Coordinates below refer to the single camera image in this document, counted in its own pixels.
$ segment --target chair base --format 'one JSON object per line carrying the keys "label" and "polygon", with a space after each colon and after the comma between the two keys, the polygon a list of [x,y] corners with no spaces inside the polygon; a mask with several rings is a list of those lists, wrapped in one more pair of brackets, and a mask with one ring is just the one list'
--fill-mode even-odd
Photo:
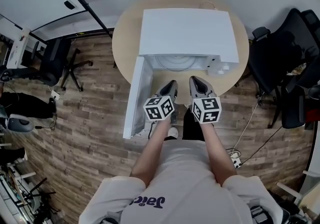
{"label": "chair base", "polygon": [[76,57],[76,55],[79,54],[79,53],[80,53],[80,50],[79,50],[79,49],[76,49],[76,50],[74,51],[74,54],[73,54],[70,62],[68,63],[68,65],[67,65],[66,68],[65,68],[65,74],[64,74],[63,80],[62,80],[61,85],[60,85],[60,87],[61,87],[61,89],[62,89],[63,91],[66,90],[66,87],[65,87],[64,85],[65,85],[65,83],[66,83],[67,78],[69,77],[69,75],[71,76],[71,78],[72,78],[74,84],[76,85],[77,89],[78,89],[80,92],[82,92],[82,91],[84,90],[83,87],[80,87],[80,86],[79,86],[78,81],[77,81],[77,79],[76,79],[76,76],[75,76],[75,74],[74,74],[74,70],[75,70],[76,68],[82,67],[82,66],[84,66],[84,65],[86,65],[86,64],[88,64],[89,66],[92,66],[94,63],[93,63],[92,61],[87,60],[87,61],[83,61],[83,62],[80,62],[80,63],[78,63],[78,64],[75,64],[75,59],[76,59],[75,57]]}
{"label": "chair base", "polygon": [[[243,76],[237,81],[237,83],[235,84],[235,87],[237,88],[237,87],[239,86],[239,83],[240,83],[241,81],[245,80],[246,78],[250,77],[251,75],[252,75],[251,72],[248,72],[247,74],[243,75]],[[263,89],[262,89],[262,88],[259,86],[259,84],[258,84],[258,92],[256,93],[256,95],[255,95],[256,97],[255,97],[255,98],[257,98],[257,99],[262,98],[263,94],[264,94],[264,91],[263,91]],[[272,128],[274,127],[274,124],[276,123],[276,121],[277,121],[277,119],[278,119],[278,117],[279,117],[279,115],[280,115],[280,113],[281,113],[281,104],[280,104],[281,95],[280,95],[280,92],[279,92],[278,88],[275,88],[275,94],[276,94],[276,97],[273,97],[273,98],[274,98],[273,101],[274,101],[274,103],[276,104],[276,107],[277,107],[277,108],[276,108],[276,110],[275,110],[276,112],[274,113],[274,117],[273,117],[272,123],[267,126],[268,129],[272,129]],[[258,101],[258,105],[261,106],[262,104],[263,104],[263,102],[262,102],[262,100],[260,99],[260,100]]]}

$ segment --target cable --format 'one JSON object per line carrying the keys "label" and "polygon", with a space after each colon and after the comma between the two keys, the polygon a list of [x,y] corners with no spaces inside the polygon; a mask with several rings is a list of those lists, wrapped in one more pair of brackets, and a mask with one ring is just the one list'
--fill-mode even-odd
{"label": "cable", "polygon": [[[53,103],[54,103],[54,107],[55,107],[55,109],[57,109],[56,107],[56,102],[55,102],[55,98],[56,97],[54,97],[54,99],[53,99]],[[43,126],[35,126],[34,128],[35,129],[37,129],[37,130],[41,130],[41,129],[51,129],[51,130],[55,130],[55,128],[56,128],[56,120],[57,120],[57,117],[58,117],[58,114],[57,114],[57,112],[55,113],[55,115],[54,115],[54,120],[50,123],[50,125],[49,125],[49,127],[43,127]]]}
{"label": "cable", "polygon": [[234,145],[234,147],[233,147],[233,149],[232,149],[232,152],[234,152],[235,147],[238,145],[238,143],[239,143],[242,135],[244,134],[246,128],[248,127],[248,125],[249,125],[249,123],[250,123],[250,121],[251,121],[251,119],[252,119],[252,117],[253,117],[253,115],[254,115],[254,111],[255,111],[256,107],[258,106],[258,104],[259,104],[259,102],[260,102],[260,100],[261,100],[261,98],[262,98],[263,95],[264,95],[264,92],[262,93],[262,95],[261,95],[260,98],[258,99],[258,102],[256,103],[255,108],[254,108],[254,110],[252,111],[252,114],[251,114],[251,116],[250,116],[250,119],[249,119],[247,125],[244,127],[244,129],[243,129],[243,131],[242,131],[242,133],[241,133],[238,141],[237,141],[236,144]]}
{"label": "cable", "polygon": [[151,131],[152,131],[152,127],[153,127],[153,125],[154,125],[155,123],[156,123],[156,121],[151,123],[151,127],[150,127],[150,131],[149,131],[148,139],[150,139],[150,134],[151,134]]}
{"label": "cable", "polygon": [[266,142],[263,143],[263,145],[262,145],[261,147],[259,147],[259,149],[258,149],[256,152],[254,152],[254,154],[253,154],[252,156],[250,156],[247,160],[245,160],[243,163],[241,163],[241,165],[243,165],[246,161],[250,160],[256,153],[258,153],[258,151],[259,151],[261,148],[263,148],[263,146],[264,146],[281,128],[282,128],[282,126],[281,126],[278,130],[276,130],[276,132],[275,132],[270,138],[268,138],[268,139],[266,140]]}
{"label": "cable", "polygon": [[[238,156],[237,157],[231,157],[234,153],[237,153]],[[228,155],[232,158],[232,159],[237,159],[241,156],[241,152],[239,150],[234,150],[232,152],[228,152]]]}
{"label": "cable", "polygon": [[182,70],[173,70],[173,69],[170,69],[170,68],[164,66],[162,63],[160,63],[158,57],[155,57],[155,59],[156,59],[156,61],[158,62],[158,64],[159,64],[160,66],[162,66],[163,68],[167,69],[168,71],[172,71],[172,72],[182,72],[182,71],[186,71],[186,70],[190,69],[190,68],[196,63],[196,61],[197,61],[197,58],[195,57],[193,63],[192,63],[190,66],[188,66],[187,68],[182,69]]}
{"label": "cable", "polygon": [[203,2],[201,2],[200,5],[199,5],[199,9],[202,9],[202,3],[205,3],[205,2],[210,3],[210,4],[214,7],[214,10],[216,10],[215,5],[214,5],[212,2],[210,2],[210,1],[203,1]]}

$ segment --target black office chair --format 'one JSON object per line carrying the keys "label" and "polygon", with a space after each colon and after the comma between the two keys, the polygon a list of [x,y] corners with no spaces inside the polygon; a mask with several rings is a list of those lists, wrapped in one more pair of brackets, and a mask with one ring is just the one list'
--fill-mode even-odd
{"label": "black office chair", "polygon": [[295,124],[285,124],[284,127],[301,126],[305,115],[299,117],[299,114],[303,115],[303,113],[293,108],[304,107],[304,105],[299,106],[304,104],[304,101],[299,99],[302,89],[294,86],[289,94],[284,94],[281,90],[282,100],[278,86],[287,86],[290,82],[286,78],[287,73],[302,63],[311,62],[319,55],[319,28],[320,21],[313,11],[301,13],[297,9],[292,9],[284,23],[274,33],[270,33],[270,30],[265,27],[253,31],[254,40],[250,46],[248,67],[259,85],[256,96],[259,98],[263,93],[270,94],[272,91],[275,91],[276,95],[274,97],[277,105],[276,113],[268,128],[272,128],[275,124],[284,107],[283,100],[290,102],[288,107],[291,111],[288,109],[282,113],[282,118],[286,118],[285,114],[292,114],[293,111],[297,115],[296,120],[299,120]]}
{"label": "black office chair", "polygon": [[71,46],[70,40],[61,40],[54,39],[48,42],[48,45],[44,51],[43,56],[37,52],[37,47],[39,43],[36,43],[31,58],[38,57],[41,59],[40,69],[35,68],[21,68],[21,69],[7,69],[5,66],[0,67],[0,80],[8,81],[10,79],[23,78],[30,80],[39,80],[46,85],[54,86],[58,83],[63,72],[65,71],[61,88],[63,91],[66,90],[65,82],[70,75],[73,82],[79,91],[83,91],[83,88],[79,86],[77,79],[74,74],[74,70],[78,67],[82,67],[86,64],[89,66],[93,65],[92,61],[84,61],[78,64],[75,64],[75,57],[80,53],[79,49],[74,51],[74,54],[69,61],[67,62],[67,55]]}
{"label": "black office chair", "polygon": [[316,57],[300,75],[287,76],[281,88],[282,125],[286,129],[300,127],[306,120],[306,95],[319,97],[320,56]]}

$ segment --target round wooden table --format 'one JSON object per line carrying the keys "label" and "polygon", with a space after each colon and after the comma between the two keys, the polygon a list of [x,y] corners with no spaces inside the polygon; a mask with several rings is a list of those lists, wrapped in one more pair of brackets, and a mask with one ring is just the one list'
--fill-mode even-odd
{"label": "round wooden table", "polygon": [[[112,51],[115,62],[125,77],[131,83],[135,69],[136,57],[139,55],[140,33],[142,17],[145,9],[164,8],[201,8],[218,9],[229,12],[235,41],[239,54],[239,65],[232,72],[222,76],[208,76],[206,70],[191,70],[183,72],[155,71],[151,92],[154,93],[162,84],[170,80],[178,83],[177,104],[190,104],[189,78],[192,75],[202,77],[210,82],[217,96],[229,90],[243,74],[248,57],[249,42],[246,30],[239,18],[233,14],[229,7],[221,0],[140,0],[129,7],[119,18],[114,29]],[[190,27],[190,39],[192,40],[192,27]]]}

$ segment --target black pants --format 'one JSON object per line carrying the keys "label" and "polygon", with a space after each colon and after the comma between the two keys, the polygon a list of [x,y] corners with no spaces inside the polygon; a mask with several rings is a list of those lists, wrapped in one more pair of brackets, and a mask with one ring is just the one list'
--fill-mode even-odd
{"label": "black pants", "polygon": [[17,150],[0,149],[0,165],[6,165],[7,163],[14,162],[18,158],[25,156],[25,149],[20,148]]}
{"label": "black pants", "polygon": [[[186,140],[201,140],[204,141],[204,136],[200,127],[200,124],[195,121],[194,115],[191,113],[190,108],[186,111],[184,118],[183,118],[183,137],[182,139]],[[175,137],[169,136],[166,137],[164,140],[171,140],[176,139]]]}
{"label": "black pants", "polygon": [[19,114],[26,117],[47,119],[53,117],[54,104],[24,93],[4,92],[0,104],[5,107],[7,116]]}

